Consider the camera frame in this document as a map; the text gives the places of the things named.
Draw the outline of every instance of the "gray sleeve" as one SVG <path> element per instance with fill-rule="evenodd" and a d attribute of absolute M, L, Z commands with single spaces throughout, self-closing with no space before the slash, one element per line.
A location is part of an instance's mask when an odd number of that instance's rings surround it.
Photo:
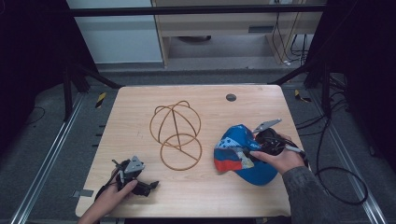
<path fill-rule="evenodd" d="M 339 223 L 329 196 L 312 172 L 304 166 L 283 174 L 289 194 L 291 223 Z"/>

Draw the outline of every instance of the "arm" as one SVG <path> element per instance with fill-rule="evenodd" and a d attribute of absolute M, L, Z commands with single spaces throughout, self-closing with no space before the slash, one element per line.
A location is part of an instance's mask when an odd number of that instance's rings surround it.
<path fill-rule="evenodd" d="M 116 182 L 116 177 L 113 178 L 112 183 Z M 78 224 L 93 224 L 97 223 L 100 218 L 109 214 L 124 198 L 132 196 L 132 190 L 136 186 L 137 181 L 129 182 L 122 190 L 118 191 L 117 184 L 110 184 L 108 188 L 102 192 L 97 200 L 79 219 Z"/>
<path fill-rule="evenodd" d="M 292 223 L 339 223 L 329 197 L 298 153 L 285 149 L 277 156 L 260 151 L 250 154 L 270 163 L 282 175 L 289 194 Z"/>

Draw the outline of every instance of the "wall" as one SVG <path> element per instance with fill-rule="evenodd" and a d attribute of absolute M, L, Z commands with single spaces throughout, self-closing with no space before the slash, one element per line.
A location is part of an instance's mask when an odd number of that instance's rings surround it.
<path fill-rule="evenodd" d="M 70 8 L 151 7 L 149 0 L 67 0 Z M 153 16 L 76 18 L 93 60 L 101 63 L 162 63 Z"/>

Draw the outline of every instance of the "human hand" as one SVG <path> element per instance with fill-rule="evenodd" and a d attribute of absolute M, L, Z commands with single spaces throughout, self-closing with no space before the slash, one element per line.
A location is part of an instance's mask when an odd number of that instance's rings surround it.
<path fill-rule="evenodd" d="M 279 133 L 279 135 L 291 141 L 291 138 L 289 136 L 282 133 Z M 292 168 L 304 166 L 304 161 L 301 156 L 297 152 L 287 149 L 283 150 L 277 156 L 272 156 L 261 151 L 250 151 L 250 155 L 261 161 L 270 163 L 279 171 L 281 175 L 285 174 L 288 170 L 291 170 Z"/>
<path fill-rule="evenodd" d="M 102 192 L 91 207 L 82 215 L 78 224 L 96 223 L 100 218 L 113 211 L 123 199 L 132 197 L 132 190 L 136 184 L 137 180 L 133 180 L 119 191 L 115 176 L 108 188 Z"/>

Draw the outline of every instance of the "wooden tabletop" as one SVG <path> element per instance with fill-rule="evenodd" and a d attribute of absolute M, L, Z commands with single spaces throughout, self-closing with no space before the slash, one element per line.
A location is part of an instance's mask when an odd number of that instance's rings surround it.
<path fill-rule="evenodd" d="M 236 96 L 236 100 L 228 101 L 228 94 Z M 196 138 L 180 137 L 180 142 L 186 143 L 183 150 L 189 150 L 198 158 L 201 146 L 202 156 L 192 168 L 175 171 L 163 163 L 162 145 L 155 138 L 158 140 L 162 123 L 160 142 L 175 134 L 173 113 L 166 117 L 164 112 L 169 111 L 169 105 L 181 101 L 188 102 L 190 107 L 180 103 L 181 106 L 174 108 L 179 112 L 175 113 L 177 131 L 180 135 L 197 133 Z M 273 127 L 277 132 L 290 136 L 298 147 L 302 146 L 283 92 L 276 85 L 121 88 L 84 186 L 94 190 L 94 194 L 80 197 L 76 214 L 82 216 L 93 203 L 96 192 L 110 178 L 115 168 L 112 160 L 122 162 L 135 155 L 146 165 L 138 179 L 145 183 L 159 180 L 160 184 L 148 197 L 134 196 L 124 201 L 111 217 L 287 216 L 290 205 L 280 175 L 265 186 L 254 186 L 234 172 L 219 173 L 213 159 L 214 146 L 230 127 L 244 124 L 253 130 L 261 122 L 273 119 L 282 119 Z M 176 137 L 168 140 L 171 144 L 177 141 Z M 163 159 L 176 168 L 188 167 L 194 162 L 186 154 L 166 147 Z"/>

